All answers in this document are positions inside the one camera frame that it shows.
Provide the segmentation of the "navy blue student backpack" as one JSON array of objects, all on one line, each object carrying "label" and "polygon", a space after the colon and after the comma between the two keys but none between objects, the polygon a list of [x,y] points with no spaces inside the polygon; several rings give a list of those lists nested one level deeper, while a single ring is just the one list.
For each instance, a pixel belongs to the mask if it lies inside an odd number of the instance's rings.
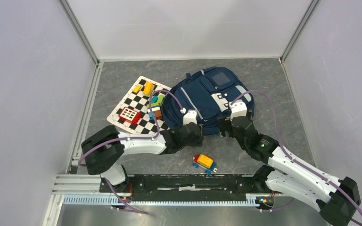
[{"label": "navy blue student backpack", "polygon": [[166,95],[161,105],[163,120],[169,128],[179,128],[183,123],[181,108],[195,110],[197,122],[203,126],[203,135],[219,133],[218,117],[230,116],[229,103],[240,94],[247,109],[254,111],[255,103],[247,87],[237,75],[226,67],[210,67],[194,74],[188,73]]}]

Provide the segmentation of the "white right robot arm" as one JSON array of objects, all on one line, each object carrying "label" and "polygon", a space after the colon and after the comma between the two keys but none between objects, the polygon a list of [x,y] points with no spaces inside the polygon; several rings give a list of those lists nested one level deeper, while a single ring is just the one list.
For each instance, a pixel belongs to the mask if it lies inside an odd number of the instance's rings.
[{"label": "white right robot arm", "polygon": [[249,115],[218,120],[221,137],[235,138],[242,150],[264,163],[253,180],[257,191],[271,189],[291,196],[314,208],[333,226],[346,226],[353,221],[361,204],[355,180],[339,179],[308,164],[276,139],[259,133]]}]

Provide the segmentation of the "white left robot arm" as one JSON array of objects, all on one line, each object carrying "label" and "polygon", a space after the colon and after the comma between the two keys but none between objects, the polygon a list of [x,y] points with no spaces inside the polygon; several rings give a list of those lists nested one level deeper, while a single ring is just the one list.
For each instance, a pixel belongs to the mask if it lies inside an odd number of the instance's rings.
[{"label": "white left robot arm", "polygon": [[82,143],[79,165],[85,166],[90,175],[107,179],[118,192],[129,187],[124,166],[117,163],[123,155],[173,154],[187,146],[201,146],[202,126],[189,123],[179,129],[168,129],[153,135],[136,135],[117,131],[106,126]]}]

